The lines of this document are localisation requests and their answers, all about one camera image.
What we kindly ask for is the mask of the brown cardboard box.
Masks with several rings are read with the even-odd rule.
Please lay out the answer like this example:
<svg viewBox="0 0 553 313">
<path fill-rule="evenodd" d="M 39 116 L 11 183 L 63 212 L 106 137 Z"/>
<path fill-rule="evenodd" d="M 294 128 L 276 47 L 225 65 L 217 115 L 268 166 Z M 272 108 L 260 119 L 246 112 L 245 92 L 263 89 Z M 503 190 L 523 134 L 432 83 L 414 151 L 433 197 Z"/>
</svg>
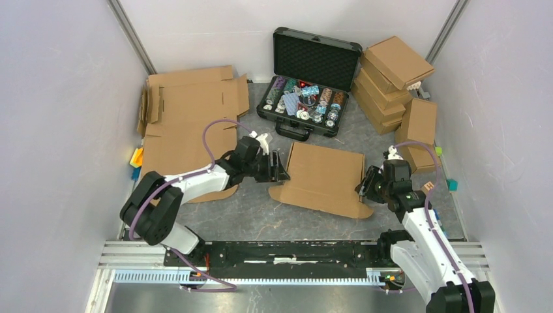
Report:
<svg viewBox="0 0 553 313">
<path fill-rule="evenodd" d="M 374 214 L 355 190 L 365 175 L 363 154 L 295 142 L 286 170 L 290 179 L 269 188 L 272 199 L 347 218 Z"/>
</svg>

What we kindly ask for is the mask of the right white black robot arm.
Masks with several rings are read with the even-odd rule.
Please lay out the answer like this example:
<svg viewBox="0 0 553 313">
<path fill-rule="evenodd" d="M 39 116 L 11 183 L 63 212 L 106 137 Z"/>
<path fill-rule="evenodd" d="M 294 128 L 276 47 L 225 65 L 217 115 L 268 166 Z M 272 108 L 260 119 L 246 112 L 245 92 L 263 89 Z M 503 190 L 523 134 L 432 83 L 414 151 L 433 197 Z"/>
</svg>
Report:
<svg viewBox="0 0 553 313">
<path fill-rule="evenodd" d="M 496 293 L 464 265 L 438 226 L 428 194 L 414 190 L 407 161 L 370 166 L 356 187 L 360 196 L 386 204 L 403 225 L 378 239 L 378 261 L 398 265 L 425 300 L 427 312 L 493 312 Z"/>
</svg>

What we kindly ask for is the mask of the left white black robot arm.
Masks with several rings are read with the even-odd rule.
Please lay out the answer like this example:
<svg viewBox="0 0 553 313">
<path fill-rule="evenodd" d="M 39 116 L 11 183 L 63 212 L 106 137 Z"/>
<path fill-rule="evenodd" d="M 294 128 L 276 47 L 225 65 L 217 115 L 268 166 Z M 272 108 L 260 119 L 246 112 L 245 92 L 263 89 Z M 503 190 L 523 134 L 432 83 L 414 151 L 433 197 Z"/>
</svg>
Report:
<svg viewBox="0 0 553 313">
<path fill-rule="evenodd" d="M 129 227 L 128 238 L 177 250 L 188 265 L 200 264 L 205 249 L 198 235 L 177 223 L 180 207 L 206 194 L 235 187 L 246 177 L 258 183 L 289 180 L 280 153 L 269 148 L 270 140 L 268 134 L 244 136 L 235 149 L 198 170 L 167 176 L 156 171 L 146 173 L 120 212 L 121 220 Z"/>
</svg>

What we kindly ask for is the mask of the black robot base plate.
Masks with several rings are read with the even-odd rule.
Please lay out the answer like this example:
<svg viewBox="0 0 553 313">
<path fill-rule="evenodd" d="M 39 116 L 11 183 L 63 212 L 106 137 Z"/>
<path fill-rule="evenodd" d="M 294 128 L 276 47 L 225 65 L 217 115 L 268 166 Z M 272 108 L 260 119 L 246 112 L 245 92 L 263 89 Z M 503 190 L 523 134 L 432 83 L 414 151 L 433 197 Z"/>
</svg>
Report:
<svg viewBox="0 0 553 313">
<path fill-rule="evenodd" d="M 211 241 L 187 259 L 216 278 L 363 278 L 395 264 L 375 241 Z"/>
</svg>

